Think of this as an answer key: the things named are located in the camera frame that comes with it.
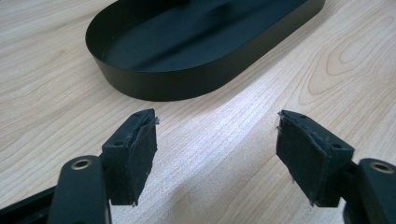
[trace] light wood surface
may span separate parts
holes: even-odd
[[[343,223],[344,204],[311,207],[276,156],[281,109],[344,139],[354,161],[396,163],[396,1],[327,0],[226,86],[171,103],[119,93],[88,52],[88,24],[112,2],[0,1],[0,207],[54,186],[146,108],[159,150],[114,223]]]

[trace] black oval tray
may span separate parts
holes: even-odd
[[[150,101],[213,91],[315,16],[325,0],[121,0],[86,44],[117,90]]]

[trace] metal rivet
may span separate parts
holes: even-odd
[[[86,160],[86,159],[75,161],[72,164],[72,169],[73,170],[83,170],[83,169],[89,167],[91,164],[92,164],[92,161],[91,160]]]
[[[386,165],[385,163],[382,162],[378,162],[378,161],[372,161],[370,162],[370,166],[377,170],[378,172],[384,173],[384,174],[393,174],[395,173],[395,171],[389,167],[388,165]]]

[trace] clamp jaw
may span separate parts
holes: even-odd
[[[58,185],[0,211],[0,223],[111,223],[108,201],[137,205],[157,151],[154,110],[132,114],[102,154],[67,162]]]
[[[345,223],[396,223],[396,167],[385,161],[352,161],[354,148],[291,111],[279,113],[276,155],[311,204],[336,207],[346,200]]]

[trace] wood grain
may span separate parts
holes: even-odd
[[[132,113],[154,108],[159,151],[139,206],[114,223],[343,223],[309,205],[275,155],[277,112],[306,114],[396,163],[396,2],[327,0],[310,22],[226,86],[153,103],[104,79],[85,47],[105,1],[0,1],[0,206],[56,184],[62,165],[99,155]]]

